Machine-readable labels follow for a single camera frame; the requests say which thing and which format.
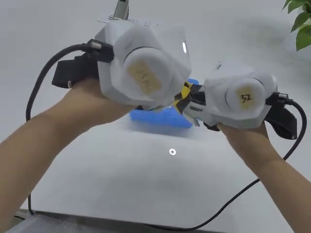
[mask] blue box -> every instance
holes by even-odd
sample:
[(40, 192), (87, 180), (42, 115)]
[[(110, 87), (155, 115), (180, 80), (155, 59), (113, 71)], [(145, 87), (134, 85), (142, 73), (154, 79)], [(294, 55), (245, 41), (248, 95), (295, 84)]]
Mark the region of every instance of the blue box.
[[(189, 79), (188, 82), (197, 85), (199, 84), (195, 79)], [(130, 112), (130, 118), (133, 121), (149, 123), (152, 125), (168, 125), (187, 129), (193, 126), (193, 124), (187, 121), (183, 115), (178, 113), (174, 107), (164, 109), (161, 112), (133, 110)]]

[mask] yellow and black tape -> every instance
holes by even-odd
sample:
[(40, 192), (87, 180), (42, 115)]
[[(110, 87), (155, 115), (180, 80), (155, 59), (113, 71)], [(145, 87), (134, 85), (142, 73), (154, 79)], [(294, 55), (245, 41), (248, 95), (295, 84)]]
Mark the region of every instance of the yellow and black tape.
[(191, 89), (193, 89), (194, 87), (196, 87), (196, 85), (193, 85), (193, 84), (190, 84), (189, 82), (186, 82), (184, 84), (184, 87), (181, 90), (181, 92), (175, 96), (175, 102), (173, 104), (173, 107), (180, 114), (183, 114), (185, 108), (191, 102), (191, 99), (189, 98), (189, 94), (191, 92)]

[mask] black cable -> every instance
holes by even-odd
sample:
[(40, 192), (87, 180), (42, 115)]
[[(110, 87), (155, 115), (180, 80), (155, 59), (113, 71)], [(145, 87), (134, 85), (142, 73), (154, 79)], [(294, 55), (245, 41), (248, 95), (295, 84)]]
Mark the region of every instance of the black cable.
[(24, 217), (21, 217), (21, 216), (18, 216), (18, 215), (14, 215), (14, 217), (15, 217), (15, 218), (19, 218), (19, 219), (21, 219), (21, 220), (25, 220)]
[[(55, 56), (53, 56), (43, 67), (42, 71), (39, 74), (39, 77), (37, 78), (37, 81), (35, 82), (35, 86), (33, 88), (33, 91), (31, 92), (30, 98), (27, 103), (26, 108), (26, 122), (31, 119), (31, 109), (33, 107), (35, 98), (38, 94), (38, 91), (40, 89), (40, 86), (42, 85), (42, 82), (49, 72), (49, 70), (55, 65), (60, 59), (65, 57), (66, 55), (75, 52), (75, 51), (83, 51), (88, 52), (90, 50), (90, 45), (88, 44), (79, 44), (79, 45), (73, 45), (68, 48), (65, 48), (61, 50), (59, 53), (57, 53)], [(28, 196), (28, 211), (31, 215), (34, 214), (34, 212), (31, 209), (31, 194)]]
[[(287, 105), (292, 105), (293, 107), (295, 107), (298, 112), (301, 115), (301, 119), (302, 119), (302, 127), (301, 127), (301, 131), (300, 134), (297, 138), (297, 140), (295, 141), (294, 145), (291, 147), (291, 149), (288, 151), (288, 153), (285, 155), (285, 157), (283, 158), (285, 161), (292, 155), (292, 153), (295, 151), (295, 149), (297, 149), (297, 147), (299, 146), (301, 140), (303, 139), (306, 130), (307, 130), (307, 124), (308, 124), (308, 119), (307, 119), (307, 115), (305, 113), (305, 111), (303, 110), (303, 108), (296, 103), (293, 100), (287, 99), (285, 100), (285, 103)], [(191, 227), (191, 228), (171, 228), (171, 227), (161, 227), (161, 226), (155, 226), (155, 225), (147, 225), (149, 227), (152, 228), (156, 228), (159, 230), (165, 230), (165, 231), (170, 231), (170, 232), (190, 232), (190, 231), (195, 231), (203, 226), (206, 226), (207, 224), (209, 224), (211, 221), (213, 221), (215, 218), (217, 218), (224, 210), (225, 208), (227, 208), (232, 202), (234, 202), (238, 197), (240, 197), (243, 193), (245, 193), (247, 190), (249, 190), (251, 187), (253, 187), (254, 185), (256, 185), (257, 183), (259, 183), (260, 180), (257, 179), (253, 182), (251, 182), (248, 186), (246, 186), (244, 189), (242, 189), (239, 193), (237, 193), (233, 198), (231, 198), (225, 205), (223, 205), (223, 207), (216, 213), (214, 214), (214, 216), (212, 216), (209, 220), (207, 220), (206, 222), (196, 226), (196, 227)]]

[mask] white tabletop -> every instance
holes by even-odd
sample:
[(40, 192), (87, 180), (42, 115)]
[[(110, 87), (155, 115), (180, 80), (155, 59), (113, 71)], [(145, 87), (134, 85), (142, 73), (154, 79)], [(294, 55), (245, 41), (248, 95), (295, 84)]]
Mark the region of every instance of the white tabletop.
[[(203, 81), (219, 61), (238, 59), (276, 75), (280, 91), (310, 114), (310, 63), (297, 60), (283, 47), (294, 20), (281, 13), (283, 4), (283, 0), (131, 0), (130, 14), (186, 27), (192, 78)], [(0, 140), (24, 122), (27, 99), (48, 59), (64, 47), (93, 38), (103, 26), (97, 20), (112, 13), (115, 5), (116, 0), (0, 1)], [(51, 86), (52, 76), (51, 71), (33, 114), (65, 94)], [(275, 147), (285, 154), (292, 142), (270, 129)], [(289, 160), (308, 179), (310, 132)], [(171, 148), (177, 151), (174, 157), (169, 155)], [(125, 116), (87, 132), (64, 149), (33, 191), (32, 202), (37, 211), (192, 227), (255, 178), (221, 133), (204, 127), (139, 125)], [(292, 232), (261, 184), (204, 229)]]

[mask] small white dot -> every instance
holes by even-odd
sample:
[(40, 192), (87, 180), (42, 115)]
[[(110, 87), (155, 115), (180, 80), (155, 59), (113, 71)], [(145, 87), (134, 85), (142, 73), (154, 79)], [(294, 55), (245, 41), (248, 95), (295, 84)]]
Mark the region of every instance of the small white dot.
[(170, 149), (169, 153), (171, 156), (175, 156), (176, 155), (176, 150), (175, 149)]

